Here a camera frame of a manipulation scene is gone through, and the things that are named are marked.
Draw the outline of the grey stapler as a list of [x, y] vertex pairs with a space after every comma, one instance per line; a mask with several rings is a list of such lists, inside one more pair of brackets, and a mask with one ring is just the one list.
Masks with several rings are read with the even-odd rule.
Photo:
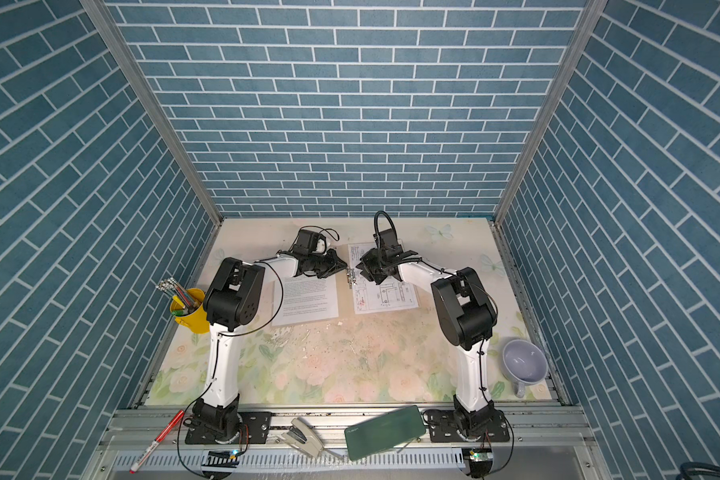
[[302, 418], [294, 418], [280, 440], [310, 458], [318, 458], [324, 451], [324, 442]]

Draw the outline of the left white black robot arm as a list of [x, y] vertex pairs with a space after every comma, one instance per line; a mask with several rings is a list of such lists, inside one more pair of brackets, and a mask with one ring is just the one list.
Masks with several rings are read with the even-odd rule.
[[347, 268], [331, 244], [340, 240], [333, 228], [305, 226], [299, 229], [291, 246], [273, 257], [254, 262], [225, 258], [206, 291], [203, 309], [210, 325], [210, 351], [205, 387], [187, 408], [187, 413], [215, 437], [229, 443], [242, 429], [238, 408], [238, 366], [243, 338], [270, 325], [250, 329], [256, 317], [264, 287], [280, 288], [275, 311], [285, 296], [284, 281], [299, 276], [329, 278]]

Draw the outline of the coloured pens bundle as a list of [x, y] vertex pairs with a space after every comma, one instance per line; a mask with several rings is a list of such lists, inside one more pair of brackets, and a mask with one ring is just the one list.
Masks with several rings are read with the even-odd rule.
[[176, 307], [172, 307], [171, 311], [178, 316], [193, 313], [199, 306], [198, 301], [173, 277], [160, 280], [156, 284], [156, 288], [167, 294], [172, 302], [176, 304]]

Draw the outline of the lilac ceramic cup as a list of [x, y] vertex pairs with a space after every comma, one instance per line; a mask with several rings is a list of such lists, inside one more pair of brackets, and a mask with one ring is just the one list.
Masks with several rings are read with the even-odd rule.
[[528, 387], [546, 379], [548, 362], [543, 351], [528, 340], [507, 340], [500, 353], [501, 369], [517, 398], [524, 398]]

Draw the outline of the metal folder clip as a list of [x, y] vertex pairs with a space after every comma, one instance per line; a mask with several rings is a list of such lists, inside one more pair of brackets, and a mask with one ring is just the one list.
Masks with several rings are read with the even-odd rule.
[[355, 276], [355, 270], [352, 268], [348, 268], [346, 270], [346, 276], [347, 276], [347, 283], [350, 289], [354, 288], [354, 285], [356, 284], [356, 276]]

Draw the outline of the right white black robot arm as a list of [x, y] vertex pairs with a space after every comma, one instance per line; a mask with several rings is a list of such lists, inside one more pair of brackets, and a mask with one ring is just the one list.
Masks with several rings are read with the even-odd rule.
[[440, 329], [458, 349], [454, 419], [458, 431], [475, 438], [496, 418], [488, 391], [486, 350], [498, 321], [497, 307], [477, 272], [470, 268], [449, 271], [406, 250], [396, 229], [374, 231], [375, 246], [356, 267], [376, 284], [394, 278], [430, 291]]

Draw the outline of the beige cardboard folder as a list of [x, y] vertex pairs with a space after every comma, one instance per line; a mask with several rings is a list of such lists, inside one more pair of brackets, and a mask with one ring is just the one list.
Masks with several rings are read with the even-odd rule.
[[[340, 247], [339, 254], [342, 258], [344, 258], [347, 261], [347, 264], [350, 266], [350, 257], [349, 257], [349, 249], [348, 249], [349, 245]], [[343, 271], [339, 272], [338, 274], [333, 275], [331, 277], [333, 277], [336, 280], [338, 304], [339, 304], [339, 316], [334, 319], [349, 319], [349, 318], [353, 318], [357, 315], [383, 314], [383, 313], [356, 314], [354, 312], [354, 308], [353, 308], [352, 289], [349, 288], [348, 283], [347, 283], [346, 270], [343, 270]]]

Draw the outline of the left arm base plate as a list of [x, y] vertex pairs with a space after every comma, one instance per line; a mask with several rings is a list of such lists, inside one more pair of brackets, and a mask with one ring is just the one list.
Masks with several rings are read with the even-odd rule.
[[238, 433], [232, 440], [224, 440], [210, 427], [202, 426], [194, 417], [183, 421], [186, 429], [184, 443], [188, 445], [231, 445], [238, 443], [242, 446], [251, 444], [265, 444], [269, 435], [272, 413], [265, 411], [239, 412]]

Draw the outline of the diagram paper sheet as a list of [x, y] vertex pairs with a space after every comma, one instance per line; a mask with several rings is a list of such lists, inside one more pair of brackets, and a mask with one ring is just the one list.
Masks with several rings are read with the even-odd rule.
[[414, 286], [394, 278], [387, 278], [382, 284], [377, 285], [360, 275], [356, 264], [371, 248], [371, 243], [355, 243], [348, 246], [350, 266], [355, 270], [356, 276], [356, 284], [352, 289], [354, 312], [376, 314], [417, 308], [418, 298]]

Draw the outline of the printed text paper sheet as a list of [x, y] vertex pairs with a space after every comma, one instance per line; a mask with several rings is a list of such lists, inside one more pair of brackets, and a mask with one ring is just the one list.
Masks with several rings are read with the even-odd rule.
[[273, 307], [284, 297], [273, 320], [277, 327], [334, 319], [339, 316], [336, 280], [299, 276], [283, 280], [284, 292], [275, 283]]

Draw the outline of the red marker pen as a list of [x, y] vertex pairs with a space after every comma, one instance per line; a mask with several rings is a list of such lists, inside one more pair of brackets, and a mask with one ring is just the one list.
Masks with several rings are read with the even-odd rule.
[[157, 437], [151, 442], [144, 453], [131, 464], [129, 472], [131, 474], [137, 473], [147, 462], [149, 457], [158, 449], [165, 438], [182, 422], [185, 415], [184, 410], [179, 410], [177, 414], [172, 418], [170, 423], [157, 435]]

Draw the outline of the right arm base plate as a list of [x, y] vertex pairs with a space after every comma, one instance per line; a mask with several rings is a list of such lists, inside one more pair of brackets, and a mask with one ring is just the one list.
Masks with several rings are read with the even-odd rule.
[[422, 414], [432, 443], [509, 442], [511, 434], [504, 413], [484, 408], [467, 413], [461, 409], [429, 409]]

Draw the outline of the yellow pen cup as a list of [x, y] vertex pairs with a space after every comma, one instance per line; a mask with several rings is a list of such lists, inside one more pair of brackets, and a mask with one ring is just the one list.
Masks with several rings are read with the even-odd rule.
[[192, 333], [206, 334], [210, 332], [210, 323], [207, 321], [203, 308], [205, 292], [199, 288], [191, 288], [188, 294], [197, 302], [196, 309], [187, 307], [178, 295], [172, 297], [169, 311], [174, 320], [181, 326], [187, 327]]

